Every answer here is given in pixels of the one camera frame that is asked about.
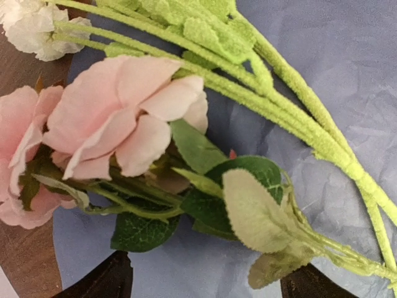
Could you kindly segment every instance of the fuzzy green leaf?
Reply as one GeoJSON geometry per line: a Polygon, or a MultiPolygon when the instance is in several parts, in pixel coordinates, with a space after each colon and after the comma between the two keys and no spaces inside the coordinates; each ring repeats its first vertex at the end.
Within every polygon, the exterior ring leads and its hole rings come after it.
{"type": "Polygon", "coordinates": [[[263,253],[283,250],[299,229],[276,203],[270,192],[245,169],[223,174],[228,217],[236,236],[248,247],[263,253]]]}
{"type": "Polygon", "coordinates": [[[40,183],[50,188],[66,191],[71,197],[73,197],[76,200],[76,203],[79,206],[79,208],[87,209],[89,207],[89,196],[85,192],[78,191],[77,189],[70,187],[67,184],[59,180],[55,180],[51,177],[46,177],[37,174],[34,174],[33,177],[40,183]]]}
{"type": "Polygon", "coordinates": [[[173,170],[188,179],[199,191],[209,194],[210,196],[223,197],[222,188],[210,178],[185,169],[173,168],[173,170]]]}
{"type": "Polygon", "coordinates": [[[120,55],[128,55],[128,56],[143,56],[145,53],[139,50],[135,50],[126,45],[123,45],[118,42],[112,42],[105,47],[105,54],[109,58],[117,57],[120,55]]]}
{"type": "Polygon", "coordinates": [[[246,61],[251,52],[239,42],[240,38],[233,38],[226,31],[214,30],[207,21],[196,17],[188,17],[184,22],[184,36],[234,64],[246,61]]]}
{"type": "Polygon", "coordinates": [[[237,10],[235,0],[200,0],[202,6],[226,22],[229,15],[237,10]]]}
{"type": "Polygon", "coordinates": [[[251,266],[248,283],[253,289],[266,287],[306,266],[314,256],[312,249],[298,242],[275,253],[264,253],[251,266]]]}

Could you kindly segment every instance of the dark green leaf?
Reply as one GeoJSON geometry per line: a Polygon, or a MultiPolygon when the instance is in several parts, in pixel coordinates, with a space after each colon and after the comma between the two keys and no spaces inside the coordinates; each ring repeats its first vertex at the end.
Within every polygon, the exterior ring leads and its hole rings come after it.
{"type": "Polygon", "coordinates": [[[199,233],[213,235],[218,238],[225,239],[225,240],[230,240],[230,241],[238,241],[239,240],[233,233],[225,233],[225,232],[215,230],[214,228],[211,228],[208,225],[205,225],[204,223],[202,223],[199,220],[196,220],[194,222],[193,230],[195,230],[196,232],[199,232],[199,233]]]}
{"type": "MultiPolygon", "coordinates": [[[[266,158],[240,156],[216,166],[206,176],[222,186],[222,174],[236,168],[248,170],[269,190],[275,201],[280,204],[283,196],[280,170],[275,163],[266,158]]],[[[187,194],[181,208],[195,219],[215,230],[223,233],[233,233],[225,203],[218,197],[210,196],[194,189],[187,194]]]]}
{"type": "MultiPolygon", "coordinates": [[[[133,198],[134,205],[148,210],[166,210],[139,198],[133,198]]],[[[169,219],[169,223],[160,220],[144,219],[135,214],[122,213],[117,216],[116,228],[111,248],[114,250],[142,253],[162,245],[175,232],[180,216],[169,219]]]]}
{"type": "Polygon", "coordinates": [[[33,198],[37,195],[40,189],[40,183],[36,179],[30,179],[22,188],[19,199],[22,200],[24,210],[32,211],[30,207],[33,198]]]}

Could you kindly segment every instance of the wooden surface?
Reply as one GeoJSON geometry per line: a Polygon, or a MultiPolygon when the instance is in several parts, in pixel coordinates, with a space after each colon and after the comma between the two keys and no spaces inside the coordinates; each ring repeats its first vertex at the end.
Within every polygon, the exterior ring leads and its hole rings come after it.
{"type": "MultiPolygon", "coordinates": [[[[66,78],[70,61],[71,56],[55,62],[38,61],[34,55],[18,52],[1,34],[0,96],[24,85],[34,86],[40,74],[46,86],[66,78]]],[[[0,222],[0,243],[0,266],[20,298],[49,298],[61,291],[52,222],[35,230],[0,222]]]]}

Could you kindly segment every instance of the pink rose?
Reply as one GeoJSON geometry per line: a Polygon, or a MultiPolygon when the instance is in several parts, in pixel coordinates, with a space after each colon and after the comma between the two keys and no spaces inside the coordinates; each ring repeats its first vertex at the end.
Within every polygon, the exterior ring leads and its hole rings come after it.
{"type": "Polygon", "coordinates": [[[168,122],[184,118],[206,131],[203,79],[171,81],[178,61],[144,56],[107,58],[65,88],[48,118],[43,142],[65,167],[64,179],[110,179],[115,154],[124,176],[145,173],[169,146],[168,122]]]}
{"type": "Polygon", "coordinates": [[[74,207],[70,197],[43,186],[32,200],[32,211],[25,211],[19,200],[19,176],[34,158],[43,126],[62,92],[62,87],[50,87],[38,95],[26,86],[0,97],[0,220],[8,225],[35,228],[47,222],[58,206],[74,207]]]}

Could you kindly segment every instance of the flower bouquet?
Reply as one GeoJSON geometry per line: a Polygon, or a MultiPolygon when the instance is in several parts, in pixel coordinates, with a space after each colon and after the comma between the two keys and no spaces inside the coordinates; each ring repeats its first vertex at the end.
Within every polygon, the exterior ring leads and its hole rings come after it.
{"type": "Polygon", "coordinates": [[[111,247],[142,253],[170,239],[185,214],[195,231],[261,253],[246,273],[253,289],[315,257],[395,288],[380,209],[396,225],[396,205],[314,91],[233,0],[0,3],[6,36],[19,50],[53,60],[87,46],[108,57],[64,88],[38,83],[0,98],[1,140],[7,140],[0,151],[2,221],[34,228],[60,205],[91,216],[117,214],[111,247]],[[116,20],[183,51],[175,55],[83,18],[69,20],[57,5],[116,20]],[[275,88],[269,67],[302,107],[275,88]],[[205,136],[211,97],[204,87],[279,125],[353,180],[385,264],[315,232],[296,202],[296,184],[273,161],[214,145],[205,136]],[[92,194],[106,204],[93,203],[92,194]]]}

